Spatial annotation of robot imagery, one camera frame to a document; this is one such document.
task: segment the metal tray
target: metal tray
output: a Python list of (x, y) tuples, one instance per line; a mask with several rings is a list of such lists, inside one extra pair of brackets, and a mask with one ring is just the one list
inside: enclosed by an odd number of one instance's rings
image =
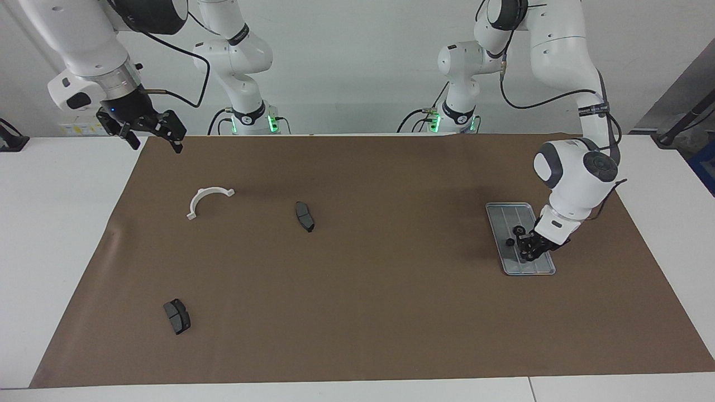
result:
[(521, 225), (527, 230), (534, 226), (536, 218), (531, 205), (525, 202), (490, 202), (487, 204), (487, 216), (506, 275), (532, 276), (556, 273), (551, 254), (544, 253), (539, 259), (528, 262), (519, 258), (515, 245), (506, 244), (507, 239), (515, 238), (511, 232), (515, 226)]

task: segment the white table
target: white table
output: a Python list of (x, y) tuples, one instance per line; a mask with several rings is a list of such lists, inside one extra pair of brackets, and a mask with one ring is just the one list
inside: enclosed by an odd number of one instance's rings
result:
[[(618, 193), (711, 353), (715, 198), (674, 151), (626, 137)], [(0, 401), (703, 401), (715, 373), (23, 390), (139, 156), (114, 138), (33, 139), (0, 154)], [(700, 242), (705, 246), (692, 247)]]

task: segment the brown paper mat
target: brown paper mat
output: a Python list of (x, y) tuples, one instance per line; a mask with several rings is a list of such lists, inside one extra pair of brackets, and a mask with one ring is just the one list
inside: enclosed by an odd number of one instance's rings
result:
[(538, 212), (558, 138), (149, 139), (31, 386), (715, 371), (618, 197), (555, 276), (503, 274), (485, 204)]

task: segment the white plastic bracket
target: white plastic bracket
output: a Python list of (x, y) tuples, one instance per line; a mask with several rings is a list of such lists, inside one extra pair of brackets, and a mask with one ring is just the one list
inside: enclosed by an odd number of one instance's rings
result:
[(196, 206), (199, 204), (199, 201), (201, 201), (201, 199), (203, 197), (206, 197), (209, 194), (217, 194), (217, 193), (223, 194), (226, 197), (231, 197), (236, 192), (233, 189), (226, 190), (223, 187), (199, 188), (199, 191), (196, 193), (194, 198), (192, 198), (191, 204), (189, 204), (190, 212), (188, 215), (186, 215), (186, 217), (189, 218), (189, 220), (195, 219), (196, 218)]

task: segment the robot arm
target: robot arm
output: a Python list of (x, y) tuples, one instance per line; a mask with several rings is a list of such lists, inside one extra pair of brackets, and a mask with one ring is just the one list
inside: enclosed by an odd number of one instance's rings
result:
[[(489, 66), (502, 59), (501, 79), (504, 78), (506, 49), (517, 29), (531, 33), (531, 66), (536, 78), (554, 89), (578, 92), (573, 98), (578, 105), (583, 138), (547, 142), (539, 149), (534, 169), (552, 193), (533, 230), (527, 233), (515, 228), (521, 256), (532, 261), (566, 244), (592, 209), (607, 198), (616, 186), (621, 156), (611, 128), (605, 86), (588, 55), (580, 0), (485, 0), (482, 5), (486, 8), (478, 13), (474, 28), (477, 42), (469, 42), (476, 44), (462, 45), (465, 50), (459, 44), (453, 45), (440, 53), (440, 67), (449, 65), (443, 61), (444, 54), (452, 54), (452, 61), (469, 64), (442, 68), (452, 82), (450, 92), (455, 92), (448, 95), (440, 111), (442, 122), (447, 120), (445, 115), (450, 115), (449, 109), (455, 107), (461, 107), (457, 111), (462, 114), (472, 114), (469, 108), (476, 105), (478, 91), (467, 89), (475, 86), (471, 81), (474, 74), (493, 72)], [(469, 59), (470, 52), (480, 56)], [(464, 127), (460, 121), (447, 121), (445, 131)]]
[(187, 2), (112, 1), (126, 15), (118, 18), (107, 0), (20, 0), (32, 24), (67, 67), (48, 84), (50, 95), (66, 112), (101, 106), (97, 118), (105, 130), (134, 149), (139, 148), (139, 140), (132, 130), (162, 137), (179, 153), (184, 125), (173, 111), (154, 110), (116, 31), (126, 30), (120, 21), (131, 17), (144, 31), (176, 33), (186, 21)]
[[(210, 61), (212, 76), (228, 94), (237, 133), (277, 133), (277, 110), (263, 100), (258, 84), (247, 75), (271, 67), (271, 48), (250, 31), (235, 1), (199, 0), (199, 8), (206, 27), (223, 38), (199, 43), (194, 52)], [(196, 67), (205, 72), (205, 65), (197, 62)]]
[(534, 229), (518, 241), (521, 255), (533, 260), (569, 241), (615, 188), (621, 154), (611, 126), (603, 79), (588, 55), (579, 0), (542, 0), (529, 9), (531, 69), (544, 84), (573, 95), (583, 138), (545, 143), (534, 170), (551, 189)]

